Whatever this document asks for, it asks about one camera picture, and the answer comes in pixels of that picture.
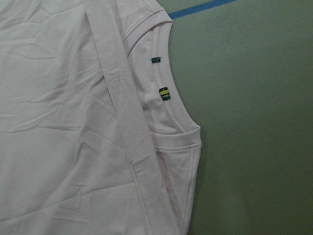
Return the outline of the pink Snoopy t-shirt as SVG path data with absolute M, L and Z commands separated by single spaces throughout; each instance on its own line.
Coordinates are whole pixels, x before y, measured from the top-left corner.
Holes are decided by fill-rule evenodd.
M 0 232 L 185 235 L 200 127 L 155 0 L 0 3 Z

